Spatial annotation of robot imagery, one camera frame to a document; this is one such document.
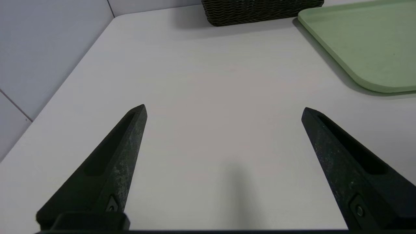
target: white wall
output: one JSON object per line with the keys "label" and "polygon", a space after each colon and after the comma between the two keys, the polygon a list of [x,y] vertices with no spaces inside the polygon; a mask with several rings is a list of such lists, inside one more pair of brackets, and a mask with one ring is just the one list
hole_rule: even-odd
{"label": "white wall", "polygon": [[30,123],[31,121],[0,93],[0,162]]}
{"label": "white wall", "polygon": [[109,0],[114,16],[201,4],[201,0]]}
{"label": "white wall", "polygon": [[107,0],[0,0],[0,89],[34,119],[112,19]]}

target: table surface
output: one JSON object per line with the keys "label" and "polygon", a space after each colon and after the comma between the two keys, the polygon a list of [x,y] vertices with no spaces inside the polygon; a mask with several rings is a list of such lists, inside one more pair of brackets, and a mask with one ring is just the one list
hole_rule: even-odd
{"label": "table surface", "polygon": [[294,18],[212,27],[201,5],[123,15],[0,164],[1,232],[39,230],[36,211],[140,104],[131,229],[345,229],[303,109],[415,183],[415,97],[359,87]]}

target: screw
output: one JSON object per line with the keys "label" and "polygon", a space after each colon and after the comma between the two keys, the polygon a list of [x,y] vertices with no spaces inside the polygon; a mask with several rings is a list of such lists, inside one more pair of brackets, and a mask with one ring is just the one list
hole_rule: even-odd
{"label": "screw", "polygon": [[357,205],[355,207],[355,212],[357,213],[358,216],[363,217],[364,216],[364,210],[360,205]]}

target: dark woven basket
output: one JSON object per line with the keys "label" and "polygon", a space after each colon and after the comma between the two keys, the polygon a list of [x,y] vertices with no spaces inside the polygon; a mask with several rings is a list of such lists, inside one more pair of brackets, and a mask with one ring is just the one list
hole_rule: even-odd
{"label": "dark woven basket", "polygon": [[324,0],[202,0],[205,15],[214,26],[295,17],[303,9],[322,4]]}

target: light green plastic tray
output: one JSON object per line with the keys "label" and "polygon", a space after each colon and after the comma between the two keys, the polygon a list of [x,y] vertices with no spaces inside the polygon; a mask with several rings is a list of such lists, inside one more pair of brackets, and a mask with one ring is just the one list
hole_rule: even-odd
{"label": "light green plastic tray", "polygon": [[416,90],[416,0],[311,8],[298,18],[364,88]]}

